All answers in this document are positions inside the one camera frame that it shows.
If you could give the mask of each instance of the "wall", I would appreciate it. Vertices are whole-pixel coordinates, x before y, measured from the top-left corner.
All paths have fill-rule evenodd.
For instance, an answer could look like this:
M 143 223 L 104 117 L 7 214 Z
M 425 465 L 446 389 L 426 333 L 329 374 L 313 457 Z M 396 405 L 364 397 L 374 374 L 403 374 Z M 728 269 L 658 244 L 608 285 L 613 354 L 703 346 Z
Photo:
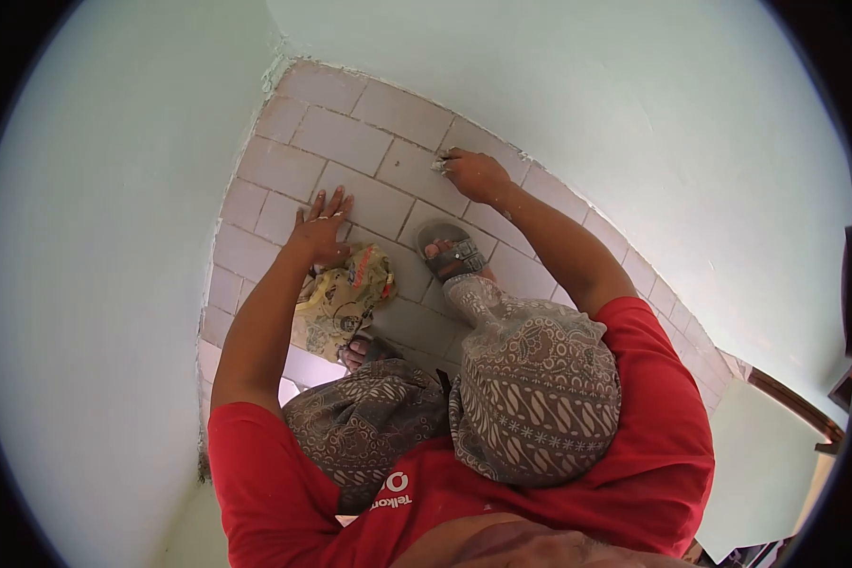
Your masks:
M 280 36 L 261 1 L 82 4 L 0 145 L 0 444 L 70 566 L 155 558 L 193 487 L 224 188 Z
M 211 483 L 195 487 L 155 568 L 227 568 L 227 537 Z
M 739 546 L 795 534 L 829 468 L 815 444 L 827 440 L 770 396 L 733 380 L 710 419 L 716 472 L 695 538 L 720 562 Z
M 718 347 L 834 420 L 852 190 L 756 0 L 268 0 L 300 53 L 429 97 L 533 155 L 618 226 Z

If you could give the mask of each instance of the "foot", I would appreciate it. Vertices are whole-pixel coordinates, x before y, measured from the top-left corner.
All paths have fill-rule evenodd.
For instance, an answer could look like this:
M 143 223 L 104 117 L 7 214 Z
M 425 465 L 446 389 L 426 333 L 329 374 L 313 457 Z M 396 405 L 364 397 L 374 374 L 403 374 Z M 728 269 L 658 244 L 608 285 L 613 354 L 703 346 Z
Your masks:
M 348 344 L 347 349 L 341 353 L 341 360 L 347 365 L 351 373 L 359 369 L 360 365 L 364 363 L 364 357 L 366 356 L 366 351 L 369 350 L 369 345 L 370 342 L 368 339 L 358 337 Z
M 436 240 L 432 241 L 432 244 L 427 244 L 426 248 L 423 249 L 423 252 L 426 254 L 426 258 L 434 258 L 435 256 L 439 255 L 439 253 L 444 253 L 445 251 L 451 250 L 451 248 L 453 246 L 454 246 L 454 241 L 448 241 L 448 240 L 443 241 L 441 239 L 436 239 Z M 449 273 L 452 270 L 461 266 L 461 264 L 462 264 L 461 261 L 456 261 L 456 262 L 450 263 L 448 266 L 445 266 L 444 268 L 442 268 L 441 271 L 439 271 L 439 274 L 440 275 L 446 275 L 447 273 Z M 496 283 L 498 282 L 495 279 L 495 275 L 492 273 L 492 269 L 489 268 L 488 266 L 483 268 L 482 270 L 480 270 L 476 274 L 477 274 L 477 276 L 482 276 L 483 278 L 488 278 L 488 279 L 492 280 L 493 282 L 496 282 Z

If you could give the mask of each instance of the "floor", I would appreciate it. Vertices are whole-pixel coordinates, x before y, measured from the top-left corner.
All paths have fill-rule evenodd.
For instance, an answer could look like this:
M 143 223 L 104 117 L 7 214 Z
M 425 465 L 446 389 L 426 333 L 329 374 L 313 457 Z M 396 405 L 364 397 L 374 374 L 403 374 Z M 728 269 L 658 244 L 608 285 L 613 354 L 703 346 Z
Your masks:
M 264 108 L 224 199 L 200 332 L 204 420 L 233 315 L 286 242 L 297 206 L 308 205 L 318 189 L 344 185 L 354 194 L 339 236 L 379 244 L 398 282 L 399 297 L 375 312 L 370 331 L 424 368 L 454 373 L 469 328 L 445 304 L 412 248 L 423 222 L 447 218 L 465 227 L 508 292 L 573 305 L 513 225 L 430 170 L 436 153 L 452 146 L 495 157 L 512 180 L 609 247 L 659 317 L 712 414 L 732 371 L 688 308 L 606 219 L 540 164 L 463 117 L 372 78 L 298 62 Z M 291 346 L 282 403 L 345 372 Z

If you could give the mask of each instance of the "black sandal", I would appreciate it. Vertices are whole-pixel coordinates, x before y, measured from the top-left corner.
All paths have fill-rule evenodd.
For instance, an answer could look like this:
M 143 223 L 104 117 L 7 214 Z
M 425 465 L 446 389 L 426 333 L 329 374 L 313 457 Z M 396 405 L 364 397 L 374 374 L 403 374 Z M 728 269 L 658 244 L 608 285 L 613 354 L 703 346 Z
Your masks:
M 454 245 L 447 251 L 427 258 L 426 246 L 435 244 L 436 240 L 452 241 Z M 455 276 L 476 274 L 488 264 L 486 257 L 479 252 L 477 245 L 473 244 L 467 231 L 450 222 L 430 222 L 420 229 L 420 233 L 417 234 L 417 247 L 420 257 L 426 261 L 426 267 L 442 284 Z M 454 263 L 460 263 L 460 265 L 443 272 Z

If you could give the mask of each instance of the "skin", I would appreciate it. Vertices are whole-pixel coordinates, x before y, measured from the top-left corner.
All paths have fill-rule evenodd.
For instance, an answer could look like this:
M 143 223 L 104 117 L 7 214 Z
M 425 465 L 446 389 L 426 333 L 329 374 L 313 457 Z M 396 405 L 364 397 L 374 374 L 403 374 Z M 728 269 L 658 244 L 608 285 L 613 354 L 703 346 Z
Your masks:
M 469 199 L 489 204 L 509 218 L 571 300 L 591 318 L 615 298 L 636 296 L 628 275 L 605 245 L 577 222 L 512 183 L 493 158 L 454 148 L 447 154 L 443 176 Z M 338 187 L 328 204 L 324 192 L 319 193 L 308 217 L 297 212 L 291 238 L 233 320 L 214 380 L 213 409 L 222 404 L 248 402 L 284 419 L 278 403 L 278 385 L 287 360 L 296 299 L 310 266 L 329 265 L 349 254 L 346 244 L 336 242 L 336 233 L 352 205 L 352 195 L 344 198 L 343 187 Z M 425 253 L 434 256 L 451 245 L 448 241 L 435 242 L 426 247 Z M 481 275 L 495 279 L 488 269 Z M 366 342 L 353 343 L 347 355 L 352 369 L 359 366 L 368 347 Z M 433 527 L 392 567 L 682 565 L 688 564 L 660 554 L 596 542 L 582 532 L 553 531 L 516 515 L 489 514 L 453 519 Z

